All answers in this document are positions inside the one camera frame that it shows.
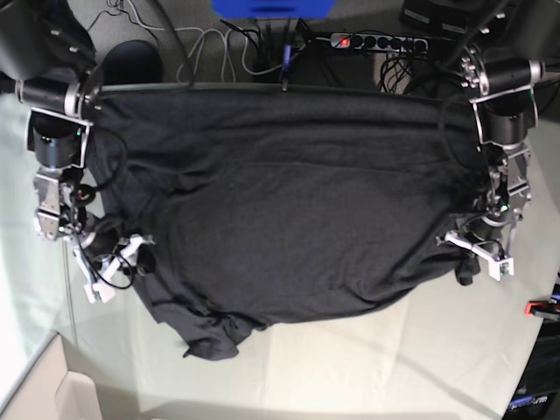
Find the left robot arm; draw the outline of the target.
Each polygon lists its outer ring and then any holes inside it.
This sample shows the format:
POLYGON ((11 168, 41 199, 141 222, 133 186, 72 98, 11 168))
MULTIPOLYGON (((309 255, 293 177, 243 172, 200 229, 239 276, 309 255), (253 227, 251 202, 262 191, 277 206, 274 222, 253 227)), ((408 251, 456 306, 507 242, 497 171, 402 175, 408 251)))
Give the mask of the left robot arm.
POLYGON ((487 168, 476 215, 442 241, 486 262, 496 281, 515 273, 511 248, 532 201, 528 133, 539 120, 536 86, 559 31, 557 1, 490 1, 444 62, 456 67, 487 168))

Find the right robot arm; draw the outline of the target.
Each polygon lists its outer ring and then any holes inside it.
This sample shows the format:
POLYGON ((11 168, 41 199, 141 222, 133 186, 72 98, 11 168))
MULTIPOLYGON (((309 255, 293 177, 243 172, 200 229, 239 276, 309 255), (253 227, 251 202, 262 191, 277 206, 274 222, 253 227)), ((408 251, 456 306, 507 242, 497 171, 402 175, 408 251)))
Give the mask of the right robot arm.
POLYGON ((120 135, 116 168, 96 186, 82 183, 89 139, 100 131, 95 118, 103 84, 95 46, 66 1, 1 3, 1 83, 31 110, 24 136, 39 168, 34 225, 45 240, 68 242, 86 278, 90 303, 112 300, 116 273, 135 281, 153 261, 150 236, 119 233, 117 216, 87 210, 97 194, 124 173, 128 148, 120 135))

